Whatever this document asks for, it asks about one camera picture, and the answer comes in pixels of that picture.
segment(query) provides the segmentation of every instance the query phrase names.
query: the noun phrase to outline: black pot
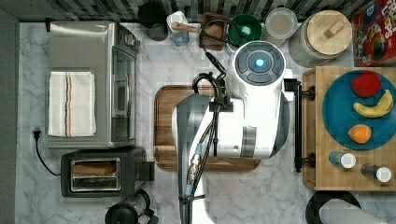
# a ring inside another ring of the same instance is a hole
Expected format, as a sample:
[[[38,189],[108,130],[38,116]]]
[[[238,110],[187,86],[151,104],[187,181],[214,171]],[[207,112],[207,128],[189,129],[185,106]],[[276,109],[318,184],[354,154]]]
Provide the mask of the black pot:
[[[166,14],[161,4],[156,2],[143,4],[137,12],[137,19],[146,28],[151,39],[163,41],[168,37]]]

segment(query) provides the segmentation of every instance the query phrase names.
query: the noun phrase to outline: banana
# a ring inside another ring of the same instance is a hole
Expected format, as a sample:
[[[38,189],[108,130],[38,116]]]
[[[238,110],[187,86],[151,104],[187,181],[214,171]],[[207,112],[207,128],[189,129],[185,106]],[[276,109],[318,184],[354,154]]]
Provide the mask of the banana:
[[[366,118],[379,118],[390,112],[393,107],[393,97],[389,90],[385,90],[384,95],[375,106],[366,106],[361,103],[353,104],[353,108],[358,114]]]

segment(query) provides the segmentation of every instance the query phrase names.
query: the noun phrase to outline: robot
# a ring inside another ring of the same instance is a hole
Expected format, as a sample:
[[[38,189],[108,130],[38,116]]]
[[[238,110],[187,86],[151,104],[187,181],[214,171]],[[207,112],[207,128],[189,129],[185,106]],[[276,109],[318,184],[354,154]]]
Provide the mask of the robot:
[[[227,74],[200,74],[192,85],[196,93],[173,112],[182,224],[214,223],[202,196],[208,156],[269,159],[288,137],[291,92],[284,79],[291,71],[282,52],[265,41],[248,42],[233,55]],[[215,97],[198,92],[201,79],[211,83]]]

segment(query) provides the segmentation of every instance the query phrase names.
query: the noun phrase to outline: wooden lid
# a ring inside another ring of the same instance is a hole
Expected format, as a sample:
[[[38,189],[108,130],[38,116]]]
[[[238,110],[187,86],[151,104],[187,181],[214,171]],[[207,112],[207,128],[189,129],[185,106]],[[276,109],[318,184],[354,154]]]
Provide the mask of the wooden lid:
[[[346,16],[333,10],[315,14],[307,26],[309,44],[325,55],[339,54],[352,40],[352,25]]]

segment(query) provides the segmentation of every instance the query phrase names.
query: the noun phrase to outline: oven door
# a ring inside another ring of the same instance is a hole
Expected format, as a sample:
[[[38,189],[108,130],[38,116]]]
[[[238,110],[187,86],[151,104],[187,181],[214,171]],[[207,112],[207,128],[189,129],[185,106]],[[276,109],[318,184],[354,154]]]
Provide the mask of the oven door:
[[[134,139],[135,58],[113,47],[111,65],[111,141]]]

